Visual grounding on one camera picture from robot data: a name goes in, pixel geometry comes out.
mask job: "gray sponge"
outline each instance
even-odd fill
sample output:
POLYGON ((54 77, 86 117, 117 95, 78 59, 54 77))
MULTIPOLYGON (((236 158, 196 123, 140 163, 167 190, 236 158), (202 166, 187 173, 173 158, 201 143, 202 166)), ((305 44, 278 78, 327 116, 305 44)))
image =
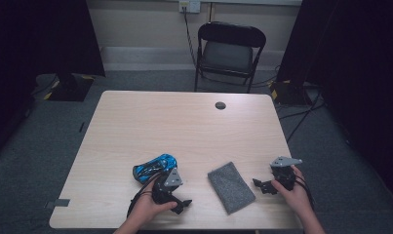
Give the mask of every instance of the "gray sponge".
POLYGON ((254 193, 232 162, 208 173, 208 178, 229 215, 255 200, 254 193))

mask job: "wrist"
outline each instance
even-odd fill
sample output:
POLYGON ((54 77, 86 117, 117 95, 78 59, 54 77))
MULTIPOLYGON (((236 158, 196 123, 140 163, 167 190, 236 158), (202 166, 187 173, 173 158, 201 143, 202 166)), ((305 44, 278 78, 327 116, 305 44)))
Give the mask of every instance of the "wrist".
POLYGON ((143 226, 141 222, 131 218, 130 216, 123 222, 123 224, 114 232, 114 234, 135 234, 143 226))
POLYGON ((304 233, 325 233, 324 228, 314 211, 306 211, 297 215, 302 223, 304 233))

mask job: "chair leg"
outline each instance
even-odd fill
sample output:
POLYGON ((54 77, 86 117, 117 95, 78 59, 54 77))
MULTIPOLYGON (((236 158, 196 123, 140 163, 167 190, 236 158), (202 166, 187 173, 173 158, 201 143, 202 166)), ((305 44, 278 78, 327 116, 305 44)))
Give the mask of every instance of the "chair leg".
POLYGON ((247 94, 249 94, 251 92, 251 85, 252 82, 254 81, 254 76, 252 76, 249 80, 249 85, 248 85, 248 90, 247 90, 247 94))
POLYGON ((196 67, 196 74, 195 74, 195 87, 193 88, 193 92, 197 92, 197 82, 199 79, 199 67, 196 67))

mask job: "wall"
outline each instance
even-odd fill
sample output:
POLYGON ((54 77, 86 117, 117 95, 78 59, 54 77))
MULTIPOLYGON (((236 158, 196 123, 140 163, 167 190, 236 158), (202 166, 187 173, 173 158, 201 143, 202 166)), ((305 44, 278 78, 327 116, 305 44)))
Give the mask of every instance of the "wall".
MULTIPOLYGON (((101 47, 189 51, 184 14, 178 12, 177 1, 88 0, 87 3, 101 47)), ((203 23, 209 19, 222 20, 258 27, 267 37, 264 55, 282 59, 298 10, 299 6, 203 2, 200 14, 187 15, 193 48, 197 48, 197 30, 203 23)))

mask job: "finger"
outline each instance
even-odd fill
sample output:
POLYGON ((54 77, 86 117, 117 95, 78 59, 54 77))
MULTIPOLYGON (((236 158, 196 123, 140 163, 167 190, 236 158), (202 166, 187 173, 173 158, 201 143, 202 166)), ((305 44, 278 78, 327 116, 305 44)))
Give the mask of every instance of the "finger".
POLYGON ((284 185, 282 185, 277 180, 273 179, 273 180, 271 180, 271 183, 272 183, 272 186, 274 186, 274 188, 276 190, 278 190, 278 192, 280 192, 284 197, 286 194, 289 193, 289 191, 284 187, 284 185))
POLYGON ((177 206, 177 202, 168 202, 157 206, 157 212, 164 212, 171 210, 177 206))
POLYGON ((156 181, 158 176, 160 176, 160 174, 156 174, 150 178, 151 182, 147 184, 147 186, 144 188, 144 191, 151 191, 153 189, 154 182, 156 181))
POLYGON ((301 177, 301 178, 304 178, 304 177, 303 177, 303 174, 302 174, 302 172, 299 170, 299 168, 297 168, 295 165, 291 165, 291 168, 294 170, 294 173, 295 173, 297 176, 299 176, 299 177, 301 177))

